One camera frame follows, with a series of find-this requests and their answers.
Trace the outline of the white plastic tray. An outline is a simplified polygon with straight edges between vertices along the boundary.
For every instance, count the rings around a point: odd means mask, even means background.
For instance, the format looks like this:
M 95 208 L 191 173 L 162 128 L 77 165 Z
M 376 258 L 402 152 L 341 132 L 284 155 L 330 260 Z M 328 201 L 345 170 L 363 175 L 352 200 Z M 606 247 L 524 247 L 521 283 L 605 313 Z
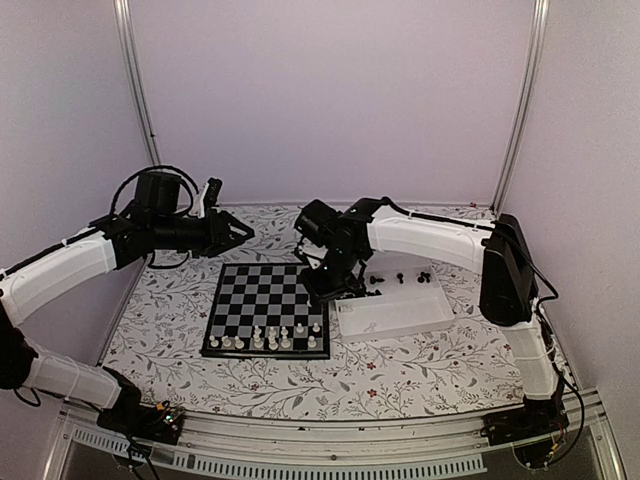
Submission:
M 421 272 L 431 274 L 430 283 L 417 281 Z M 404 274 L 404 284 L 396 278 Z M 373 297 L 342 298 L 334 302 L 339 331 L 345 342 L 364 342 L 427 333 L 451 325 L 454 313 L 430 259 L 408 254 L 379 253 L 367 263 L 364 277 L 386 279 L 382 294 Z M 342 307 L 353 307 L 351 314 Z M 375 332 L 364 332 L 376 323 Z

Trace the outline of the black grey chessboard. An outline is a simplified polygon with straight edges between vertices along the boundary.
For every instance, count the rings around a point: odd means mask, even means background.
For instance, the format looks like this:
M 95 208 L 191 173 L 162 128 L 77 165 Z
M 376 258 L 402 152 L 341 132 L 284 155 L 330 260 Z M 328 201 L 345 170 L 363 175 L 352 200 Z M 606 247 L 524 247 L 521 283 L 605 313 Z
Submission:
M 225 263 L 220 271 L 209 320 L 204 333 L 201 355 L 205 358 L 278 360 L 328 360 L 331 357 L 329 312 L 324 305 L 312 307 L 305 287 L 299 281 L 303 266 L 299 263 Z M 306 332 L 296 333 L 302 323 Z M 312 327 L 319 323 L 321 331 Z M 254 346 L 254 326 L 262 329 L 262 349 Z M 269 336 L 271 327 L 278 335 Z M 292 345 L 281 346 L 281 328 L 289 331 Z M 222 338 L 231 339 L 231 347 L 222 345 Z M 234 339 L 244 341 L 243 349 L 236 349 Z M 314 336 L 315 348 L 308 347 L 308 337 Z M 217 337 L 218 348 L 210 346 L 210 338 Z M 276 338 L 277 350 L 269 349 L 269 340 Z

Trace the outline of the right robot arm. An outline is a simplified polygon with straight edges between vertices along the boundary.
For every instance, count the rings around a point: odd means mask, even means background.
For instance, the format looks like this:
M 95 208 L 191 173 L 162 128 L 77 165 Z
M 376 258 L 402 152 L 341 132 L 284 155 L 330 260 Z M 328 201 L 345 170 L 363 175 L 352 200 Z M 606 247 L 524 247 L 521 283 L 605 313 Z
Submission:
M 537 436 L 564 411 L 563 396 L 573 387 L 544 312 L 559 292 L 535 264 L 515 216 L 473 221 L 409 210 L 389 197 L 337 210 L 315 199 L 299 211 L 294 229 L 300 281 L 313 305 L 366 297 L 366 266 L 377 254 L 433 260 L 474 276 L 480 315 L 506 338 L 521 377 L 517 427 Z

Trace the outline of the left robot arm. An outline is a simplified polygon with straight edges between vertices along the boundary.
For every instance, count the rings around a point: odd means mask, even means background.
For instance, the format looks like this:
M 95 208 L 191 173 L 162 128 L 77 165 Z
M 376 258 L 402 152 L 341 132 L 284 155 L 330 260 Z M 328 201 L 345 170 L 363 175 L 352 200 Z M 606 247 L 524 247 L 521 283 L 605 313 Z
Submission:
M 141 433 L 149 415 L 140 390 L 126 377 L 31 343 L 20 327 L 74 288 L 159 250 L 212 258 L 252 239 L 251 227 L 219 207 L 221 188 L 217 178 L 198 187 L 175 166 L 143 168 L 117 188 L 106 215 L 2 270 L 2 389 L 27 388 L 86 402 L 109 413 L 126 433 Z

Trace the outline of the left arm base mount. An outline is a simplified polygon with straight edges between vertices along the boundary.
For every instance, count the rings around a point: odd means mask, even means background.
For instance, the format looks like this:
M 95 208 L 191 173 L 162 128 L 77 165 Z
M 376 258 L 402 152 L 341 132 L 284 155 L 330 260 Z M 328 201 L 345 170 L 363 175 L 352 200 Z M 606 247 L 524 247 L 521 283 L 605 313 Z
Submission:
M 144 405 L 136 397 L 118 399 L 114 406 L 102 409 L 97 425 L 134 439 L 177 445 L 184 424 L 185 409 L 165 400 Z

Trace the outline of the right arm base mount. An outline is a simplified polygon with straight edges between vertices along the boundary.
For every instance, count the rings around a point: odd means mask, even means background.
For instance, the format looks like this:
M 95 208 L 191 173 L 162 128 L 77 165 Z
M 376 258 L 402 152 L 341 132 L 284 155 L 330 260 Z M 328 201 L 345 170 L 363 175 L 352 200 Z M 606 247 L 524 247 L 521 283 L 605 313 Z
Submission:
M 554 400 L 524 399 L 523 407 L 486 414 L 482 421 L 480 436 L 490 446 L 524 441 L 514 453 L 516 460 L 529 469 L 551 464 L 569 426 L 563 403 Z

